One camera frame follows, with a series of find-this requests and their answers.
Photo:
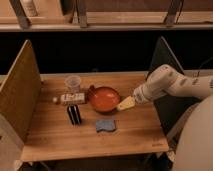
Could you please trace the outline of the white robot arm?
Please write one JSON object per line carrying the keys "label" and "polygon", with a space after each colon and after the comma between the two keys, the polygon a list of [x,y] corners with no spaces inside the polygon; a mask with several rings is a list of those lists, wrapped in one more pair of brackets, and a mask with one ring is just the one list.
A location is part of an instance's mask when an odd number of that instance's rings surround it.
{"label": "white robot arm", "polygon": [[165,95],[201,100],[183,126],[172,171],[213,171],[213,75],[189,77],[163,64],[117,109],[122,111]]}

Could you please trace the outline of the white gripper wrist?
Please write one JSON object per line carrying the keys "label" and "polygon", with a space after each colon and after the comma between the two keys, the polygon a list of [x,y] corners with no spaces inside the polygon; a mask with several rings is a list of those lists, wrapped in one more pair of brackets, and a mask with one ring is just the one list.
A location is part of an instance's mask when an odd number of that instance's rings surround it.
{"label": "white gripper wrist", "polygon": [[123,111],[123,110],[129,109],[129,108],[132,108],[132,107],[135,106],[135,101],[137,103],[140,103],[140,104],[148,102],[148,99],[144,95],[143,86],[142,85],[140,85],[140,86],[138,86],[137,88],[134,89],[133,97],[132,96],[126,97],[122,102],[120,102],[116,106],[116,109],[118,111]]}

